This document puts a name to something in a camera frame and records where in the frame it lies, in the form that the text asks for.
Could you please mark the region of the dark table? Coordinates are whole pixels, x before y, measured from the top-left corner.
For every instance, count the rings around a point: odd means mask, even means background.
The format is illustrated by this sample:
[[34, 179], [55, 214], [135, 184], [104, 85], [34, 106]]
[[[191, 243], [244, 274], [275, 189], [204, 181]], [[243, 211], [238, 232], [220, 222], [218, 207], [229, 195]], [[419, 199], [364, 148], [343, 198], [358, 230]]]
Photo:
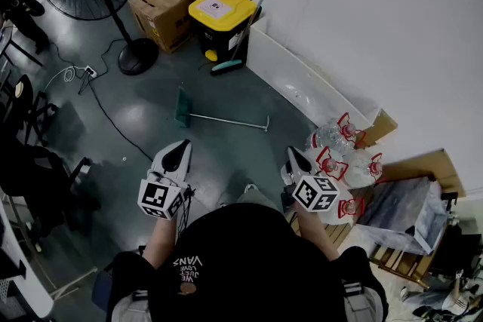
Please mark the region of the dark table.
[[13, 40], [13, 26], [4, 26], [0, 28], [0, 57], [4, 57], [11, 65], [13, 61], [6, 54], [6, 50], [12, 46], [14, 49], [19, 51], [23, 56], [28, 58], [30, 61], [34, 62], [37, 66], [43, 67], [43, 64], [29, 52], [24, 50]]

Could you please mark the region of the person's grey trousers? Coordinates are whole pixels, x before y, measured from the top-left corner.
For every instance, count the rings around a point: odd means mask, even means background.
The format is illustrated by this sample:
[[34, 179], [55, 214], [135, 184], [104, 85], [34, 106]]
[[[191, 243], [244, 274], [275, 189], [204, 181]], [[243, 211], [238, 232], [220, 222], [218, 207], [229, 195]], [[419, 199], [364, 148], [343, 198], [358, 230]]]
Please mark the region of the person's grey trousers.
[[264, 207], [272, 208], [273, 210], [278, 210], [277, 205], [268, 197], [266, 197], [259, 189], [258, 191], [251, 190], [246, 194], [243, 192], [236, 199], [226, 199], [224, 201], [221, 201], [217, 205], [217, 207], [221, 208], [221, 207], [226, 207], [227, 205], [230, 205], [230, 204], [241, 204], [241, 203], [259, 204]]

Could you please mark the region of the pile of mixed clutter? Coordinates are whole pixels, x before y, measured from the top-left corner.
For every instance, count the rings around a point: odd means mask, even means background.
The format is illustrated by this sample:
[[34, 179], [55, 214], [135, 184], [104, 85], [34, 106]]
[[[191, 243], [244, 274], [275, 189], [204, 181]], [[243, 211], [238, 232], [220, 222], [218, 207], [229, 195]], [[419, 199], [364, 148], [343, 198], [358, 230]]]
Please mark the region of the pile of mixed clutter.
[[475, 295], [462, 284], [463, 271], [456, 273], [455, 279], [445, 288], [427, 291], [410, 291], [403, 287], [400, 300], [426, 310], [443, 311], [456, 319], [473, 315], [483, 309], [483, 294]]

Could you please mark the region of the black metal bracket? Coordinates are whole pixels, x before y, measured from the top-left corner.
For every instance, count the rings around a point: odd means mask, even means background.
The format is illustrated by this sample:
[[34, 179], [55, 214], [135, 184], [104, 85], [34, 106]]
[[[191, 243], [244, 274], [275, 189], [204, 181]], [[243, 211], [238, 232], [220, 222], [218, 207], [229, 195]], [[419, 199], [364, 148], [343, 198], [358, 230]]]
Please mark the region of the black metal bracket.
[[452, 205], [457, 203], [459, 195], [457, 192], [444, 192], [441, 194], [441, 200], [446, 202], [446, 211], [450, 212]]

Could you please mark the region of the black trash bin yellow lid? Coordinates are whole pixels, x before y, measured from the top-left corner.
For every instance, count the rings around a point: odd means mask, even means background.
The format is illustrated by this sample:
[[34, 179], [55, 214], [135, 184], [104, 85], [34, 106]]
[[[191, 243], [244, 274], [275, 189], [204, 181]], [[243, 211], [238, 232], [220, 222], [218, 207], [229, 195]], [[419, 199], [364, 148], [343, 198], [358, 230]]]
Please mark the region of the black trash bin yellow lid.
[[195, 0], [188, 12], [200, 48], [212, 63], [231, 60], [257, 4], [251, 0]]

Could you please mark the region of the teal dustpan with metal handle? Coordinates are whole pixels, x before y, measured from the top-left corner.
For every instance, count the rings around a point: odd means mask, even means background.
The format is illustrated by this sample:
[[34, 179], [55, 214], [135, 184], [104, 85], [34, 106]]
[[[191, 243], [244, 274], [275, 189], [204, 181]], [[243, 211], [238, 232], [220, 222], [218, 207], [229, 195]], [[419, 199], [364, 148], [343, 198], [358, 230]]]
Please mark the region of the teal dustpan with metal handle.
[[192, 112], [192, 99], [182, 87], [178, 87], [176, 105], [174, 110], [174, 120], [177, 121], [181, 125], [181, 127], [188, 128], [191, 125], [191, 118], [200, 118], [224, 124], [233, 124], [242, 127], [256, 128], [262, 130], [265, 133], [268, 131], [270, 125], [270, 117], [268, 115], [266, 116], [266, 122], [264, 124], [252, 124], [243, 121], [233, 121], [225, 118], [195, 114]]

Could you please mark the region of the large cardboard sheet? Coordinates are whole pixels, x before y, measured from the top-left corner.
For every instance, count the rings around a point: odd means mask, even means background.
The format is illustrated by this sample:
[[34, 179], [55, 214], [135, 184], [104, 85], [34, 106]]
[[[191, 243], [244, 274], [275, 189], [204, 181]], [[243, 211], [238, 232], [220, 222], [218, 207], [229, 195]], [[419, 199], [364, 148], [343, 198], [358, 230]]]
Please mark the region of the large cardboard sheet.
[[444, 149], [385, 164], [383, 167], [383, 179], [387, 182], [425, 176], [437, 180], [443, 192], [456, 192], [460, 198], [466, 196], [456, 169]]

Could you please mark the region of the white basin panel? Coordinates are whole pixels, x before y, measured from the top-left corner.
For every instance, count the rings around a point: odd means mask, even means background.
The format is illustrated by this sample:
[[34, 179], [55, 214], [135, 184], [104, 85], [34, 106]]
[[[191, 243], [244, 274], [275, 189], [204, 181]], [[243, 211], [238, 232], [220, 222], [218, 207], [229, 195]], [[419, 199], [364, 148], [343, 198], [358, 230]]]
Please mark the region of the white basin panel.
[[374, 123], [379, 109], [363, 114], [336, 89], [317, 66], [298, 56], [266, 34], [266, 21], [251, 26], [246, 66], [280, 93], [311, 122], [322, 126], [332, 118], [349, 114], [360, 130]]

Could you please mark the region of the white desk edge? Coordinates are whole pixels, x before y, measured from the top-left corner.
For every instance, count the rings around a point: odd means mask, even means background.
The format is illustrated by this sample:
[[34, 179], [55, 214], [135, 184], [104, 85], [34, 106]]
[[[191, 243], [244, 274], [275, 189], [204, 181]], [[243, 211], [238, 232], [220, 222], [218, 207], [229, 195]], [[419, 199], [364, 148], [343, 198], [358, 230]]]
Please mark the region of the white desk edge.
[[25, 257], [2, 202], [0, 202], [0, 220], [4, 227], [0, 250], [6, 255], [8, 263], [14, 267], [6, 278], [15, 283], [33, 314], [40, 319], [46, 318], [54, 307], [54, 301]]

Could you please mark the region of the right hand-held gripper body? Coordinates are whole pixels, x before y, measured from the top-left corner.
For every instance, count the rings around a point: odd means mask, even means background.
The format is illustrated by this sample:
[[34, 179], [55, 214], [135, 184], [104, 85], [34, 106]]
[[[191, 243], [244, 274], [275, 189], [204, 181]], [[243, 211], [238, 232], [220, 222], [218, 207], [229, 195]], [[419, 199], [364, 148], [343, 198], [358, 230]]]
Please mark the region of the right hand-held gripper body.
[[285, 209], [298, 203], [311, 213], [330, 211], [338, 201], [340, 190], [335, 181], [323, 176], [302, 176], [298, 183], [286, 186], [281, 194]]

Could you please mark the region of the black office chair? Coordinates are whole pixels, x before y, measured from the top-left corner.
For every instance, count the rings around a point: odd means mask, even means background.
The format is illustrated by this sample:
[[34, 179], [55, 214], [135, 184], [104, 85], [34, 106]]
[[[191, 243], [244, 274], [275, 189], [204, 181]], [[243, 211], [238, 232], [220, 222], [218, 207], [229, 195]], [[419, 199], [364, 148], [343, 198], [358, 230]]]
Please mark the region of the black office chair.
[[53, 228], [66, 223], [75, 231], [80, 227], [78, 213], [100, 209], [100, 202], [89, 194], [76, 194], [72, 187], [83, 167], [91, 161], [83, 157], [67, 172], [60, 156], [41, 146], [19, 142], [4, 147], [0, 154], [0, 188], [9, 197], [22, 197], [33, 218], [31, 241], [47, 237]]

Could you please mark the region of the black bag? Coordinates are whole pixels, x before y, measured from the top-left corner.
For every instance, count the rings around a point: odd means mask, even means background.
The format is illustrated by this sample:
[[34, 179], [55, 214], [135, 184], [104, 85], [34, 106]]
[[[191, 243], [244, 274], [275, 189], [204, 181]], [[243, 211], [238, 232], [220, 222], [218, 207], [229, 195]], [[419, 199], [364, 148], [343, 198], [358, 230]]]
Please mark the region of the black bag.
[[481, 234], [462, 234], [451, 229], [442, 238], [429, 267], [429, 273], [455, 278], [462, 271], [463, 278], [471, 278], [483, 252]]

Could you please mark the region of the person's right forearm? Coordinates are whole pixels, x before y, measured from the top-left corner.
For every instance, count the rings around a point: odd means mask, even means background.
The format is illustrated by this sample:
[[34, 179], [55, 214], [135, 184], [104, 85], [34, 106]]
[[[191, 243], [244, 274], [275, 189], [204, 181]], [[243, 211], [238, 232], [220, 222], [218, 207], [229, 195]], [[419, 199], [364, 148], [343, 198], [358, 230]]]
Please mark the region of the person's right forearm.
[[316, 213], [307, 212], [302, 207], [297, 206], [297, 218], [302, 238], [316, 245], [329, 261], [339, 258], [340, 254], [337, 248], [331, 242], [325, 231], [325, 226]]

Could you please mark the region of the large cardboard box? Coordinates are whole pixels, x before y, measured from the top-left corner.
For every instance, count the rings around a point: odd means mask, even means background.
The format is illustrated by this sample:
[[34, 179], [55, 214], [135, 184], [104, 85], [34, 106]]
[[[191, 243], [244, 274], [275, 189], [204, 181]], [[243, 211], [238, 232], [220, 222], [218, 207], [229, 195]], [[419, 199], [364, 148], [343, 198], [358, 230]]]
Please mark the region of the large cardboard box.
[[164, 52], [172, 53], [192, 35], [190, 0], [128, 0], [137, 25]]

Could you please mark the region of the wooden slatted pallet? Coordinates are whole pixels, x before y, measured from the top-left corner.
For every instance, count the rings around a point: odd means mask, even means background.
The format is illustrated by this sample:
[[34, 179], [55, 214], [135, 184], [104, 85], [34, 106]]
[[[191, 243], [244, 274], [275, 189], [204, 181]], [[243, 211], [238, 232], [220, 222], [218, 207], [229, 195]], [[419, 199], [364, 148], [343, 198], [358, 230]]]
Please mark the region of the wooden slatted pallet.
[[[297, 214], [293, 205], [294, 199], [291, 197], [294, 189], [295, 185], [284, 187], [281, 193], [281, 203], [286, 220], [294, 232], [300, 235]], [[341, 246], [353, 228], [354, 226], [350, 223], [325, 225], [325, 231], [335, 247]], [[425, 276], [429, 273], [433, 256], [421, 256], [405, 252], [403, 249], [391, 249], [377, 245], [370, 253], [369, 260], [385, 272], [418, 284], [425, 290], [429, 289]]]

